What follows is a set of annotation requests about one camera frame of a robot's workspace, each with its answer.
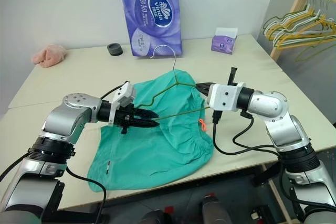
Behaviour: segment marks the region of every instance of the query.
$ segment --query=black tape roll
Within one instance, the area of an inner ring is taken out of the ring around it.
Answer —
[[[112,43],[107,46],[107,50],[109,51],[110,55],[118,56],[123,53],[121,45],[118,43]]]

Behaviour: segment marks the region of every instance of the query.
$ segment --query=hanger hook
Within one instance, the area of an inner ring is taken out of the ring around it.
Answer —
[[[331,1],[331,3],[332,3],[332,6],[335,8],[335,10],[336,10],[336,3],[334,3],[334,1]]]
[[[170,48],[170,49],[173,51],[173,53],[174,53],[173,72],[174,72],[174,75],[175,75],[175,77],[176,77],[176,74],[175,74],[176,54],[175,54],[175,51],[174,51],[174,49],[173,49],[172,47],[170,47],[170,46],[168,46],[168,45],[158,45],[157,47],[154,48],[154,50],[153,50],[153,55],[152,55],[152,57],[150,57],[150,59],[154,58],[155,51],[156,51],[159,47],[168,47],[168,48]]]

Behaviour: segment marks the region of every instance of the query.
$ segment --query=pink object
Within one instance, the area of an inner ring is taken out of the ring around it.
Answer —
[[[48,45],[31,59],[34,64],[40,64],[43,68],[48,68],[64,60],[67,51],[60,45]]]

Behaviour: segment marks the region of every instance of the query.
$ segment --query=table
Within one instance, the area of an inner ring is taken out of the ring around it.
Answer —
[[[250,88],[262,91],[279,91],[289,101],[291,114],[295,115],[312,138],[316,151],[334,147],[336,130],[305,94],[290,80],[278,65],[257,44],[251,35],[238,36],[233,55],[210,51],[211,39],[183,41],[184,55],[176,61],[176,69],[189,72],[196,82],[226,83],[231,66],[238,68],[236,81],[245,81]],[[132,83],[155,78],[172,68],[171,58],[139,59],[131,56],[130,46],[123,46],[124,54],[110,56],[105,47],[69,50],[65,61],[47,69],[36,66],[20,88],[10,110],[0,122],[0,155],[3,171],[16,158],[32,146],[39,130],[50,111],[60,105],[64,95],[84,92],[101,96],[109,89],[130,80]],[[212,135],[212,111],[206,110],[205,122]],[[224,113],[217,126],[217,142],[226,151],[236,151],[232,137],[245,128],[249,121],[239,113]],[[100,127],[105,123],[87,124],[79,141],[76,155],[68,162],[69,168],[86,176],[100,141]],[[256,118],[254,127],[239,141],[254,146],[270,143],[262,120]],[[225,156],[215,151],[211,160],[195,173],[162,187],[189,182],[262,163],[273,162],[276,157],[261,152],[248,152],[236,156]],[[12,171],[0,183],[2,197]],[[60,208],[68,208],[99,202],[102,193],[92,192],[86,182],[65,174],[65,190]],[[154,190],[108,191],[108,199],[139,194]]]

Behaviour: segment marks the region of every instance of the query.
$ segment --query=drawstring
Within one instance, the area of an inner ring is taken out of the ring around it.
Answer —
[[[201,128],[202,131],[207,131],[207,127],[206,127],[206,124],[205,124],[204,120],[203,119],[199,119],[199,122],[202,125],[202,128]]]

